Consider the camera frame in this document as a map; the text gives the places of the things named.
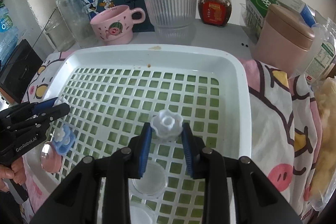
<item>pink canister with brown lid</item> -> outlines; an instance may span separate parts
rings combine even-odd
[[[310,49],[313,30],[299,14],[271,4],[265,17],[253,59],[271,65],[290,77]]]

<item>red jar label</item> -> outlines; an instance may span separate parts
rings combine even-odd
[[[203,4],[203,21],[209,24],[222,25],[225,19],[226,7],[217,2]]]

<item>mug handle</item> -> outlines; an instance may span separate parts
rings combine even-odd
[[[146,13],[143,9],[141,8],[135,8],[133,10],[131,10],[131,15],[133,15],[136,12],[140,12],[141,13],[141,18],[140,19],[133,19],[133,24],[139,24],[145,21],[146,19]]]

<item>metal screw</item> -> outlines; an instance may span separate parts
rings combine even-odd
[[[249,164],[251,162],[251,159],[249,157],[243,156],[240,158],[240,161],[244,164]]]
[[[83,163],[85,163],[85,164],[89,164],[92,161],[93,161],[93,158],[90,157],[90,156],[86,156],[86,157],[83,158]]]
[[[211,154],[212,153],[212,149],[209,148],[209,147],[205,147],[205,148],[202,149],[202,152],[204,154]]]
[[[123,153],[123,154],[129,154],[131,152],[132,152],[132,150],[129,147],[124,147],[124,148],[121,149],[121,153]]]

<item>human hand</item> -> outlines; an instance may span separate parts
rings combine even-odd
[[[0,165],[0,191],[8,192],[8,187],[5,185],[2,179],[13,179],[13,181],[19,185],[26,182],[26,174],[23,166],[22,157],[15,160],[11,168]]]

